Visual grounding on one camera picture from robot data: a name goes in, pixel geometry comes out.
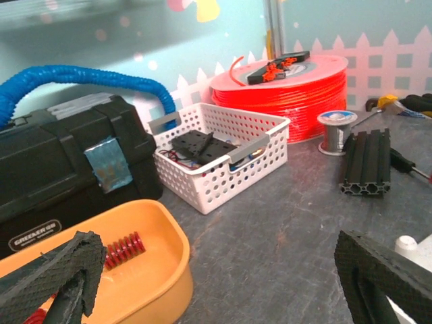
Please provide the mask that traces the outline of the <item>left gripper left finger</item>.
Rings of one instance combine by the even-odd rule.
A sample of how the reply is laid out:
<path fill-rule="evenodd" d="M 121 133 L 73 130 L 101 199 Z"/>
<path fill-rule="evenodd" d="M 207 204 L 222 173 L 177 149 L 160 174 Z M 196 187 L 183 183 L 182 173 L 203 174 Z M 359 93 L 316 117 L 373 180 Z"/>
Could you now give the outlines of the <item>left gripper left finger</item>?
<path fill-rule="evenodd" d="M 23 323 L 56 295 L 43 323 L 81 323 L 95 306 L 105 257 L 98 234 L 76 232 L 71 240 L 3 276 L 1 322 Z"/>

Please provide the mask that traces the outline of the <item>white peg base plate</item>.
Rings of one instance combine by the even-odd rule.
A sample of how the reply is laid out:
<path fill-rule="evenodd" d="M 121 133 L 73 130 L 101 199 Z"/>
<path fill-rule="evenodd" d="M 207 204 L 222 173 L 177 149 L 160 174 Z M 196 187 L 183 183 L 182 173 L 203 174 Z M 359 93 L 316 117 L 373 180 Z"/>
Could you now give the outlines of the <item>white peg base plate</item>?
<path fill-rule="evenodd" d="M 394 250 L 431 272 L 431 235 L 427 236 L 423 241 L 417 242 L 411 236 L 400 236 L 395 243 Z M 390 298 L 387 298 L 395 314 L 401 324 L 415 324 L 416 321 L 409 317 L 396 303 Z"/>

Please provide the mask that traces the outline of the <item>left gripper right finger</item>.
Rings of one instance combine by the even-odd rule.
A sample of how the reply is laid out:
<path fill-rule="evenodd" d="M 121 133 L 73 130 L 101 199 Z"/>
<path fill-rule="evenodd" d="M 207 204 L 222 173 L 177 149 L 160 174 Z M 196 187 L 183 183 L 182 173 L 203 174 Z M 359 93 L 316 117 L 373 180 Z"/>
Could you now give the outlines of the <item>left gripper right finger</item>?
<path fill-rule="evenodd" d="M 354 323 L 398 323 L 390 301 L 431 322 L 431 272 L 356 231 L 340 231 L 335 265 Z"/>

